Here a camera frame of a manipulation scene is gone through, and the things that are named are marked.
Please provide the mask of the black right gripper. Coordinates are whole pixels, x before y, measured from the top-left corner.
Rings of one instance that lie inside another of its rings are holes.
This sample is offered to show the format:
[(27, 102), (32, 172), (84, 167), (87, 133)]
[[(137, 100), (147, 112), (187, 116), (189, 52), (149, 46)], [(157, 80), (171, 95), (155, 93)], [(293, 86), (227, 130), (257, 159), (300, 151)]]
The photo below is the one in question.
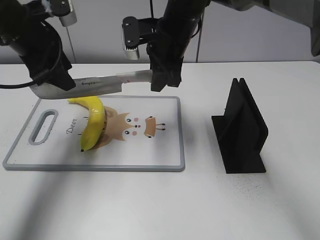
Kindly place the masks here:
[(146, 19), (151, 28), (147, 43), (152, 77), (150, 90), (161, 92), (166, 86), (178, 88), (185, 51), (198, 33), (196, 9), (166, 9), (160, 18)]

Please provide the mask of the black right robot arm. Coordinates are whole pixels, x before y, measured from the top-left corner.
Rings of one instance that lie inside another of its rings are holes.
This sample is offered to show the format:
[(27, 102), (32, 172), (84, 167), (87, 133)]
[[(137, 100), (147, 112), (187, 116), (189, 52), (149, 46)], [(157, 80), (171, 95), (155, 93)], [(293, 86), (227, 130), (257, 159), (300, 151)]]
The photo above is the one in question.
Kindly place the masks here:
[(155, 38), (146, 48), (152, 70), (151, 91), (180, 85), (186, 49), (202, 28), (202, 14), (208, 5), (208, 0), (167, 2), (163, 17), (157, 21)]

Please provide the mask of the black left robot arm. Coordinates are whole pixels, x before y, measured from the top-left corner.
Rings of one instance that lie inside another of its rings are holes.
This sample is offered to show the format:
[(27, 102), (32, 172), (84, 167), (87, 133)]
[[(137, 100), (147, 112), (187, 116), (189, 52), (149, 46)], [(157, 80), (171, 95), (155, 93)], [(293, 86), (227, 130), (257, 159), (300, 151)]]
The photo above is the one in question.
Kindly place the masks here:
[(64, 27), (77, 22), (70, 0), (17, 0), (0, 2), (0, 44), (9, 46), (28, 69), (30, 82), (2, 84), (1, 89), (21, 89), (50, 84), (64, 91), (76, 84), (68, 71), (72, 65), (63, 51), (56, 29), (47, 22), (57, 17)]

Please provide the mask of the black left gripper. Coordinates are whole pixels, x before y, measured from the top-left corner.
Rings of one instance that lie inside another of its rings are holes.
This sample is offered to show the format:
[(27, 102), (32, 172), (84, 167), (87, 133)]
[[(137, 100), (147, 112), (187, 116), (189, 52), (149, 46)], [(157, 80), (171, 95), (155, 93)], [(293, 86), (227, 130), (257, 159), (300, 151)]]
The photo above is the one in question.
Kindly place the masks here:
[(49, 23), (37, 23), (23, 36), (25, 54), (20, 56), (38, 87), (54, 86), (64, 91), (76, 84), (58, 32)]

